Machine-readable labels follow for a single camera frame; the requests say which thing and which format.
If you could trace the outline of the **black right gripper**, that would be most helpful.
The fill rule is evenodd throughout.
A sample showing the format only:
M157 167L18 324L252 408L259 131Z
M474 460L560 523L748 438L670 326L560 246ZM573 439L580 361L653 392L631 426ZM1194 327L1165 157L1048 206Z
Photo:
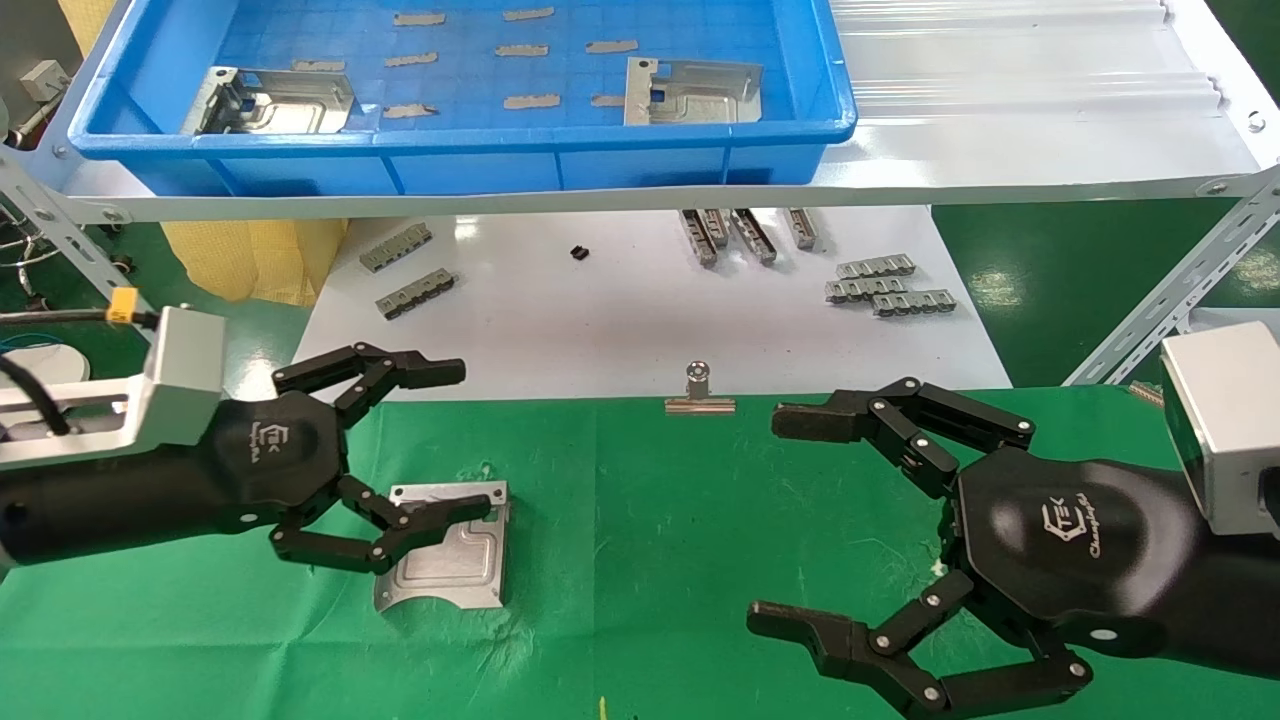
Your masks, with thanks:
M929 498L954 495L945 525L972 578L950 571L878 626L763 601L748 610L750 633L803 646L820 676L865 685L905 719L1064 703L1093 679L1064 643L1277 676L1277 541L1212 533L1176 471L1036 457L1021 451L1030 420L913 377L778 404L771 429L867 442ZM989 455L959 474L932 434ZM975 615L1006 641L1024 639L1030 660L929 674L911 651L974 598Z

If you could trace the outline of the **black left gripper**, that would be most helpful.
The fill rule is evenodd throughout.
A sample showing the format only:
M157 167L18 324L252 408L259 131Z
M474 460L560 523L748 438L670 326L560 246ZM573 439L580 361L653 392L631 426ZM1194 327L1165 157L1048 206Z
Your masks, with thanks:
M275 391L285 393L278 398L220 402L195 445L5 470L3 552L29 566L280 521L270 533L280 560L384 575L410 552L440 544L452 527L483 520L493 503L488 495L393 503L342 477L344 427L393 389L457 386L466 374L457 357L429 360L360 342L274 372ZM347 380L352 386L333 407L308 396ZM310 530L335 503L378 537Z

